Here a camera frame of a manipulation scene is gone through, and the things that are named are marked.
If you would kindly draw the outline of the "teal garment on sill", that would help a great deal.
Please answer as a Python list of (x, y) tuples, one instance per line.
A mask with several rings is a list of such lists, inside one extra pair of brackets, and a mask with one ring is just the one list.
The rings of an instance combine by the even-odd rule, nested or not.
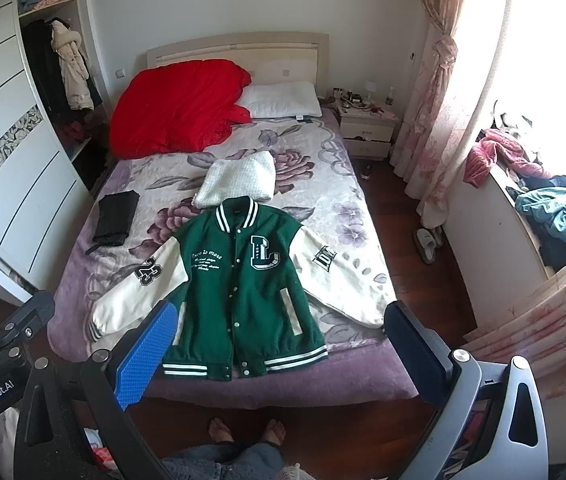
[(522, 193), (515, 209), (542, 226), (549, 236), (566, 243), (566, 188), (539, 188)]

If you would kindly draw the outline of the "beige wooden headboard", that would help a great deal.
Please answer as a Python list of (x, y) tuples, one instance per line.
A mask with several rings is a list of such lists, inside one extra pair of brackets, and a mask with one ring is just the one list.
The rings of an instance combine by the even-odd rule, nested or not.
[(330, 36), (317, 32), (236, 32), (148, 50), (148, 68), (223, 58), (250, 73), (254, 84), (310, 81), (326, 96)]

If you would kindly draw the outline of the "white folded knit sweater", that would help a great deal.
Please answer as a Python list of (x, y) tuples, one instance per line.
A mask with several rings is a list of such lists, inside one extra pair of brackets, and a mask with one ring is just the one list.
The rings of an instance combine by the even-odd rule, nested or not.
[(275, 162), (270, 152), (255, 152), (240, 159), (219, 159), (207, 171), (193, 204), (198, 209), (206, 209), (228, 198), (242, 196), (266, 202), (274, 196), (275, 182)]

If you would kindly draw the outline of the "white sliding wardrobe door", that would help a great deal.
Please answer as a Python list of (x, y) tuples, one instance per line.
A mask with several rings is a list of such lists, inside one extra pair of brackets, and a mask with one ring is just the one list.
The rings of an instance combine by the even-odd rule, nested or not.
[(36, 91), (17, 0), (0, 0), (0, 298), (56, 291), (93, 204)]

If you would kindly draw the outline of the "person's bare left foot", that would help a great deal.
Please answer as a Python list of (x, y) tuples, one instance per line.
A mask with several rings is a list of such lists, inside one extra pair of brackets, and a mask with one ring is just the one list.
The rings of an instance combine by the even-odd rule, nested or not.
[(210, 420), (208, 434), (214, 443), (233, 443), (232, 432), (219, 417)]

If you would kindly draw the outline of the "black folded trousers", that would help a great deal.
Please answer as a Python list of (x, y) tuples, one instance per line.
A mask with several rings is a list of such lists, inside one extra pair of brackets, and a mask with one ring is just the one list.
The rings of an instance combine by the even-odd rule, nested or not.
[(92, 246), (85, 252), (91, 255), (101, 247), (120, 247), (129, 237), (140, 196), (131, 190), (105, 195), (98, 202), (98, 219)]

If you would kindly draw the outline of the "green white varsity jacket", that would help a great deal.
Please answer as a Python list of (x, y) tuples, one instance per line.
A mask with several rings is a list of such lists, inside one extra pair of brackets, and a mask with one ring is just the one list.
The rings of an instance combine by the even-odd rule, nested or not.
[(92, 341), (176, 307), (171, 377), (228, 382), (313, 365), (328, 349), (309, 302), (379, 328), (392, 296), (281, 209), (248, 196), (198, 214), (94, 304)]

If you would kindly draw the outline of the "red duvet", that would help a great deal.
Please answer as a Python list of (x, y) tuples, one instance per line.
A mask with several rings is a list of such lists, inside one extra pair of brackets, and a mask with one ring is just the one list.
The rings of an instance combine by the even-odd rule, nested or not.
[(238, 100), (251, 84), (229, 60), (194, 60), (139, 72), (124, 90), (109, 128), (119, 159), (196, 153), (223, 143), (235, 124), (251, 122)]

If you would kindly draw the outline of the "person's bare foot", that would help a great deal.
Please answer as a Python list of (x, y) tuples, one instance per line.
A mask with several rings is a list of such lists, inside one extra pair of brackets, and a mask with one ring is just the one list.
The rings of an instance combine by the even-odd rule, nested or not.
[(261, 440), (275, 446), (281, 446), (285, 437), (286, 430), (283, 423), (279, 420), (271, 419), (266, 424), (266, 429), (263, 431)]
[(210, 420), (208, 434), (214, 443), (233, 443), (232, 432), (219, 417)]

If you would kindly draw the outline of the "small white table lamp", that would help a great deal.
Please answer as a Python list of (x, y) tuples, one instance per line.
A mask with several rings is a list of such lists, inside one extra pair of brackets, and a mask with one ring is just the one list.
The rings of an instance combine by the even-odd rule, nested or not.
[(369, 101), (374, 98), (374, 94), (377, 91), (377, 84), (375, 81), (367, 80), (365, 81), (364, 88), (366, 90), (366, 97)]

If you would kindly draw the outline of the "floral purple bed blanket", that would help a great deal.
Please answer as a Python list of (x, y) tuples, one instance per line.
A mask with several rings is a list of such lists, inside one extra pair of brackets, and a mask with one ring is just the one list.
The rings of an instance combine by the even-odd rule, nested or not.
[[(237, 126), (228, 140), (201, 153), (118, 162), (103, 193), (138, 193), (130, 235), (119, 247), (95, 248), (97, 218), (86, 220), (56, 290), (55, 314), (48, 323), (52, 350), (68, 361), (86, 359), (92, 351), (86, 328), (94, 302), (194, 217), (194, 196), (214, 162), (260, 151), (269, 152), (275, 162), (273, 205), (315, 233), (358, 278), (392, 296), (382, 246), (333, 113), (311, 122), (259, 120)], [(230, 382), (157, 376), (148, 394), (206, 408), (245, 410), (322, 408), (415, 396), (408, 373), (380, 330), (318, 302), (310, 308), (330, 352), (325, 361), (296, 372)]]

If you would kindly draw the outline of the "white bedside table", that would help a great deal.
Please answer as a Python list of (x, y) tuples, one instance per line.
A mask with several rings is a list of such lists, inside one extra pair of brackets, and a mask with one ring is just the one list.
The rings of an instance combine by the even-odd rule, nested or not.
[(399, 118), (392, 110), (338, 105), (340, 134), (351, 158), (383, 160), (390, 152)]

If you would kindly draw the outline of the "red white plastic bag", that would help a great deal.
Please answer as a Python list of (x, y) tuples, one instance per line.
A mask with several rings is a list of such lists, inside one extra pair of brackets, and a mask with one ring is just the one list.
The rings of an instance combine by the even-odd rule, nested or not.
[(84, 428), (83, 431), (85, 433), (85, 437), (88, 439), (97, 467), (108, 474), (117, 472), (118, 467), (112, 458), (112, 454), (110, 454), (108, 448), (106, 448), (100, 438), (100, 433), (96, 429), (92, 428)]

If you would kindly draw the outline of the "person's bare right foot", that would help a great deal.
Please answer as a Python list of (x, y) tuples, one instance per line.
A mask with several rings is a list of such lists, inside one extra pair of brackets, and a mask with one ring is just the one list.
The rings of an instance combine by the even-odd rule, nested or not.
[(285, 437), (286, 430), (283, 423), (279, 420), (271, 419), (266, 424), (266, 429), (263, 431), (261, 440), (275, 446), (281, 446)]

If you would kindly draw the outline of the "beige hanging coat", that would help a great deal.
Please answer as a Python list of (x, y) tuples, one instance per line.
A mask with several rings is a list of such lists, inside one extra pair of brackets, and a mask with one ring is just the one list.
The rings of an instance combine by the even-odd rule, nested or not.
[(88, 85), (90, 73), (81, 52), (82, 37), (59, 20), (51, 21), (52, 50), (58, 56), (70, 110), (94, 110)]

